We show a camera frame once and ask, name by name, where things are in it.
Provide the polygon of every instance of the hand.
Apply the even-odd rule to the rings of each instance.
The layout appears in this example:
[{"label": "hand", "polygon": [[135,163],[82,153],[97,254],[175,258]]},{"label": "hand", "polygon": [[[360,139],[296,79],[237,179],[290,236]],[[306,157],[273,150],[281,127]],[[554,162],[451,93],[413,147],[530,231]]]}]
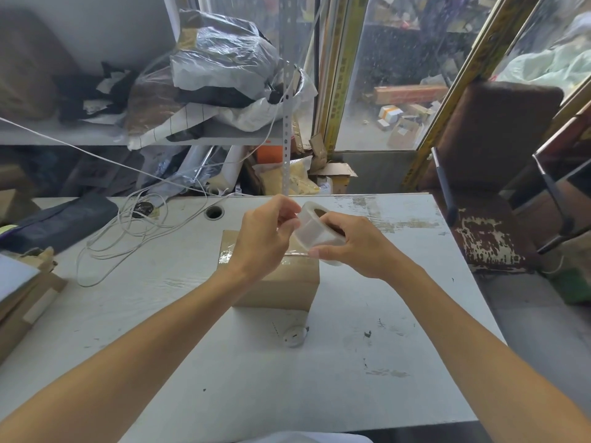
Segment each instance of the hand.
[{"label": "hand", "polygon": [[343,230],[347,242],[345,245],[318,245],[308,252],[312,258],[340,261],[363,276],[381,279],[414,264],[366,217],[330,211],[320,220],[329,227]]},{"label": "hand", "polygon": [[273,272],[290,245],[291,234],[300,226],[296,216],[300,211],[295,201],[281,194],[247,211],[228,269],[237,270],[249,282]]}]

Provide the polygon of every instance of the left hand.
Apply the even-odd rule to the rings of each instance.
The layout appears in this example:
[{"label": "left hand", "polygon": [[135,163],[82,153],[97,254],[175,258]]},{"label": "left hand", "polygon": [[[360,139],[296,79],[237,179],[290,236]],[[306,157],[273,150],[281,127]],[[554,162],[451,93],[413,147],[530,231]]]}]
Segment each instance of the left hand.
[{"label": "left hand", "polygon": [[249,210],[242,218],[240,233],[228,269],[237,270],[249,282],[256,282],[279,266],[300,221],[301,207],[277,194],[266,204]]}]

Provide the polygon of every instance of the floor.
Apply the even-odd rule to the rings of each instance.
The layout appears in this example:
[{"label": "floor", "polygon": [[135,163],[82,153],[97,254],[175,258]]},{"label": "floor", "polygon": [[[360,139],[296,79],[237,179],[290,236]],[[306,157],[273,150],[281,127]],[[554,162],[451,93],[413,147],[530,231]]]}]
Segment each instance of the floor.
[{"label": "floor", "polygon": [[[540,275],[478,276],[508,345],[591,417],[591,306],[567,306]],[[478,422],[359,432],[374,443],[490,443]]]}]

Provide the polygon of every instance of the chair armrest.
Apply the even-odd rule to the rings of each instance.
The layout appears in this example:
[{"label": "chair armrest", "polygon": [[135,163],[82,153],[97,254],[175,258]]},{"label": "chair armrest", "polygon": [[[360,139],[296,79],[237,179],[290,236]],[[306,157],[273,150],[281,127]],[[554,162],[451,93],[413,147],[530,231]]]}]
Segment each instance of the chair armrest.
[{"label": "chair armrest", "polygon": [[439,154],[437,153],[437,148],[431,148],[431,155],[433,156],[433,163],[435,163],[435,171],[437,172],[437,178],[439,179],[441,192],[443,193],[443,198],[445,199],[445,204],[447,207],[445,222],[449,227],[453,227],[457,220],[457,207],[456,203],[453,200],[452,189],[449,187],[449,183],[447,182],[445,170],[443,169],[443,166],[441,166],[439,163]]},{"label": "chair armrest", "polygon": [[562,193],[560,192],[560,190],[556,186],[556,183],[554,182],[554,180],[550,177],[550,175],[548,173],[546,173],[546,171],[544,170],[544,167],[541,165],[541,163],[538,160],[538,158],[536,157],[536,155],[533,155],[533,158],[536,162],[536,165],[538,167],[538,170],[540,171],[542,178],[544,179],[544,184],[546,185],[546,188],[548,189],[548,193],[550,194],[550,197],[554,201],[554,205],[556,205],[558,213],[560,214],[560,217],[562,218],[562,227],[560,227],[558,234],[560,236],[568,236],[568,235],[570,235],[570,233],[572,233],[572,231],[574,229],[574,218],[573,218],[572,214],[570,213],[569,208],[566,205],[564,196],[562,196]]}]

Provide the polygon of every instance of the white wall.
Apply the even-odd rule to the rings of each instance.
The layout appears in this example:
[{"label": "white wall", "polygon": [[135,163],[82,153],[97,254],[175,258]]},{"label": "white wall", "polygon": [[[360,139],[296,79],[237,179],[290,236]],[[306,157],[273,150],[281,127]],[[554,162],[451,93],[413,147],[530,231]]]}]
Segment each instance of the white wall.
[{"label": "white wall", "polygon": [[100,61],[135,70],[174,46],[164,0],[0,0],[32,10],[55,33],[85,73]]}]

